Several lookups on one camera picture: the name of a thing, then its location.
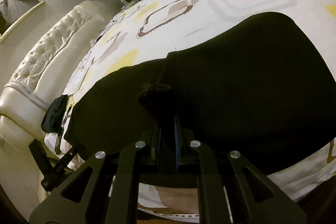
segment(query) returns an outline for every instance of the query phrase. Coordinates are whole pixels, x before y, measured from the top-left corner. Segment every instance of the geometric pattern bedding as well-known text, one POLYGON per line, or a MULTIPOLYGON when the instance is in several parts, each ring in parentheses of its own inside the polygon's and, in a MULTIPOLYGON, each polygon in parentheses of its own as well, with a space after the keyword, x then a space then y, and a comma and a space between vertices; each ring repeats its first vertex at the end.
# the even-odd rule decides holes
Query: geometric pattern bedding
MULTIPOLYGON (((63 119, 64 133, 72 107, 104 76, 193 47, 250 15, 267 11, 292 18, 336 79, 336 0, 142 0, 115 16, 73 72, 63 92, 71 95, 63 119)), ((334 175, 335 141, 336 138, 308 158, 268 177, 292 200, 299 200, 334 175)), ((53 133, 46 135, 45 143, 53 152, 55 142, 53 133)), ((62 157, 69 148, 62 138, 62 153, 58 156, 62 157)), ((77 156, 69 167, 75 170, 82 163, 77 156)), ((195 189, 140 184, 138 207, 169 219, 199 222, 195 189)))

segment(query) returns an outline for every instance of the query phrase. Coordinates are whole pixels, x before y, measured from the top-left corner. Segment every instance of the white tufted headboard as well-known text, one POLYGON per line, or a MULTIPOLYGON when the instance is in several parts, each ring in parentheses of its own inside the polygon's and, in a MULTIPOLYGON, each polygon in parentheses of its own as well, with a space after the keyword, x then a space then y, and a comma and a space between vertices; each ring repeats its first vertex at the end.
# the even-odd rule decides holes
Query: white tufted headboard
POLYGON ((43 139, 41 122, 73 70, 90 49, 90 40, 114 13, 98 1, 84 1, 60 19, 26 54, 0 96, 0 135, 12 146, 43 139))
POLYGON ((42 36, 31 51, 26 54, 10 81, 18 82, 33 92, 52 59, 69 43, 73 34, 91 18, 90 13, 82 7, 76 6, 42 36))

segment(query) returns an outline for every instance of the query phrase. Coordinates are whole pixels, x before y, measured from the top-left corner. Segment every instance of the dark fabric item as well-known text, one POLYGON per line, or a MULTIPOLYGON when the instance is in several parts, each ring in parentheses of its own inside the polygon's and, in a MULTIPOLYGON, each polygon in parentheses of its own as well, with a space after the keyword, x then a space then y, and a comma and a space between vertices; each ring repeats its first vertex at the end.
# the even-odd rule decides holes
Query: dark fabric item
POLYGON ((198 140, 218 152, 240 151, 267 175, 336 135, 336 84, 329 69, 289 17, 268 12, 165 60, 104 77, 75 105, 64 138, 83 159, 121 151, 166 113, 157 103, 167 102, 162 94, 198 140), (143 88, 155 82, 163 88, 158 96, 150 90, 148 103, 143 88), (152 116, 136 102, 138 94, 152 116))
POLYGON ((42 120, 41 128, 45 133, 61 131, 61 124, 67 108, 68 96, 62 95, 56 98, 48 108, 42 120))

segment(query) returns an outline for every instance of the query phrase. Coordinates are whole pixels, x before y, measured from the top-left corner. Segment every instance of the silver screw head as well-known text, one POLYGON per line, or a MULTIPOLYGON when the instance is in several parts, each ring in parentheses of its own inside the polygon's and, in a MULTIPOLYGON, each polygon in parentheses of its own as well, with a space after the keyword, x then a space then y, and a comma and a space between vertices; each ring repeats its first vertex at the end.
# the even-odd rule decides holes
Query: silver screw head
POLYGON ((106 153, 104 151, 99 151, 95 154, 95 157, 97 159, 103 159, 103 158, 105 158, 105 156, 106 156, 106 153))
POLYGON ((199 141, 191 141, 190 146, 191 147, 200 147, 201 143, 199 141))
POLYGON ((240 153, 236 150, 230 152, 231 158, 237 159, 240 157, 240 153))
POLYGON ((144 148, 146 146, 146 143, 143 141, 139 141, 135 143, 136 148, 144 148))

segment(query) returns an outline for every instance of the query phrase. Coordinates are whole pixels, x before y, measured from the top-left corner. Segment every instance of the framed picture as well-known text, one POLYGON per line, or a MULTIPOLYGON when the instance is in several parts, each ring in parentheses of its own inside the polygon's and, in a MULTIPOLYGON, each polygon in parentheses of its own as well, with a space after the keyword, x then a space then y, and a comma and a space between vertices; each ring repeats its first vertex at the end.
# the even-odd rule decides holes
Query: framed picture
POLYGON ((43 0, 0 0, 0 43, 43 0))

